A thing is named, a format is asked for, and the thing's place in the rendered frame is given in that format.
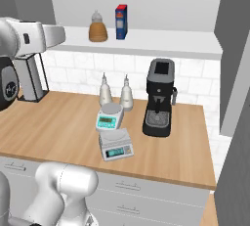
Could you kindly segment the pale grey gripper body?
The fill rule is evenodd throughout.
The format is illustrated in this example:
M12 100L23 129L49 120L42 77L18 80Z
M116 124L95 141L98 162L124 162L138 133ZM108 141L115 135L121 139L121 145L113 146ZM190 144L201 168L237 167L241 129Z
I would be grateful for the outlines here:
M55 47L65 42L65 31L63 26L43 24L43 45L45 47Z

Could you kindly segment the grey cabinet door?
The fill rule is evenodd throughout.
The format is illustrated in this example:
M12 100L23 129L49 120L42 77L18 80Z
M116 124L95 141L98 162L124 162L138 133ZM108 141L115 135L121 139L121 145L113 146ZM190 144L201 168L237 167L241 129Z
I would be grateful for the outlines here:
M0 0L0 18L55 24L52 0Z
M250 0L221 0L214 33L223 49L220 134L232 137L250 87Z

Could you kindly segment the amber honey bottle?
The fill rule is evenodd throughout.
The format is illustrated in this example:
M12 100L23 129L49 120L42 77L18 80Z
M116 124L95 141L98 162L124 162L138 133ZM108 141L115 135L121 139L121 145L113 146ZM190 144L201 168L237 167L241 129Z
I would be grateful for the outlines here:
M103 23L103 17L98 11L92 15L92 23L89 27L89 40L92 42L107 41L107 31Z

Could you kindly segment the white dispenser bottle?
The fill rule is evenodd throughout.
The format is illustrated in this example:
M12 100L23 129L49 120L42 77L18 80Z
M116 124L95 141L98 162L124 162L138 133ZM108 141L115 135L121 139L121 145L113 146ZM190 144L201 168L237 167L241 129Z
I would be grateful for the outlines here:
M128 76L125 76L124 78L124 86L122 87L120 96L120 105L125 112L129 112L133 108L133 94L129 85Z
M104 105L112 102L112 96L110 87L107 84L107 79L105 74L103 74L102 85L100 87L100 105Z

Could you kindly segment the teal digital scale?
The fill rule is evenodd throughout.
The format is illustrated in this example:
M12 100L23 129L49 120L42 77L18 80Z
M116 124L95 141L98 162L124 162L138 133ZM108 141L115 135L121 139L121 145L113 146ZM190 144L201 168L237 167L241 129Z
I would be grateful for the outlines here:
M124 109L120 104L107 103L101 106L96 120L97 131L118 129L124 116Z

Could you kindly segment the white cabinet shelf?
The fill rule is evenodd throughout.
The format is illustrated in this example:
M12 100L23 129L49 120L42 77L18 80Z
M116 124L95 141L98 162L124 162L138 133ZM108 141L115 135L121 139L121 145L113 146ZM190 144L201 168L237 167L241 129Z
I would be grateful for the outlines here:
M107 30L105 42L91 42L88 27L66 26L66 40L57 51L92 52L219 61L223 49L213 32L130 29L117 40L114 28Z

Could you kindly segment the grey digital scale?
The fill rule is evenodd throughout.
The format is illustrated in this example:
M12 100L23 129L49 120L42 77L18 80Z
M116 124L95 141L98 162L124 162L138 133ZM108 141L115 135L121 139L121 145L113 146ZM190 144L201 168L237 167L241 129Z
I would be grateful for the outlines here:
M134 155L132 140L126 128L102 131L99 135L99 144L104 161Z

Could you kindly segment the tall grey cabinet side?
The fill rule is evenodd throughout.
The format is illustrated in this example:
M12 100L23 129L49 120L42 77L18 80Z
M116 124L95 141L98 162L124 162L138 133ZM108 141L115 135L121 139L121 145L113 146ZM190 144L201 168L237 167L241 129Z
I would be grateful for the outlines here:
M250 226L250 89L214 193L219 226Z

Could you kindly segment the blue carton with red top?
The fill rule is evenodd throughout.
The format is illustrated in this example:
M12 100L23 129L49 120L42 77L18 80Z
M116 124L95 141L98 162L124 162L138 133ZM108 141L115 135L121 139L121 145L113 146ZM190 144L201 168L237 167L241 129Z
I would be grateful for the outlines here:
M116 27L116 38L124 39L127 35L127 30L128 30L126 4L120 4L115 9L115 27Z

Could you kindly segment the black coffee machine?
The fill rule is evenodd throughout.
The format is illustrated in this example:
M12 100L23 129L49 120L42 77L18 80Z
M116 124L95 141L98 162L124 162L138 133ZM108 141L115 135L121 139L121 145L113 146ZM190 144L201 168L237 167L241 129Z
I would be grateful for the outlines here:
M146 77L148 94L143 132L151 137L168 137L171 132L172 107L176 104L175 63L170 59L151 61Z

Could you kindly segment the grey drawer front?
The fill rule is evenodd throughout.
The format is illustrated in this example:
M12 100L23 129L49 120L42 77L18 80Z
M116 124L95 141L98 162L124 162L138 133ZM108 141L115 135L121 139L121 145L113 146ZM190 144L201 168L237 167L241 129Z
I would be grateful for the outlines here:
M14 165L24 165L26 167L26 171L18 171L4 167L5 163L10 164L12 162L14 163ZM21 158L0 157L0 170L7 177L23 178L24 180L34 181L35 173L39 165L39 161L26 160Z
M100 226L199 226L203 207L98 189L86 199ZM139 215L116 210L135 207Z
M209 196L209 191L205 189L150 181L140 178L126 177L122 175L107 174L102 172L99 172L98 176L98 188L101 190L120 192L149 199L158 199L165 202L204 207ZM136 183L141 187L141 190L133 191L115 187L116 182L122 181L129 184Z

